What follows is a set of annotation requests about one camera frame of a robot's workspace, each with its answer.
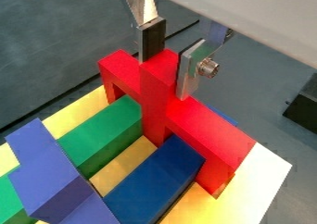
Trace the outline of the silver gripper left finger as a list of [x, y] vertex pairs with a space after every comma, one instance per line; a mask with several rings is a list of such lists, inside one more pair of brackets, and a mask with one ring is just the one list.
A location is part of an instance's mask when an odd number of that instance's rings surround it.
[[136, 23], [139, 61], [143, 63], [164, 48], [166, 19], [155, 0], [125, 0]]

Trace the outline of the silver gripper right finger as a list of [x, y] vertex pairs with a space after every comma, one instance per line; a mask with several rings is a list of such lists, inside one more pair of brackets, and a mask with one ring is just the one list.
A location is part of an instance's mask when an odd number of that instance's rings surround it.
[[203, 37], [178, 54], [175, 95], [179, 100], [184, 100], [196, 90], [199, 77], [212, 78], [219, 70], [212, 56], [224, 44], [227, 27], [207, 18], [200, 18], [199, 27]]

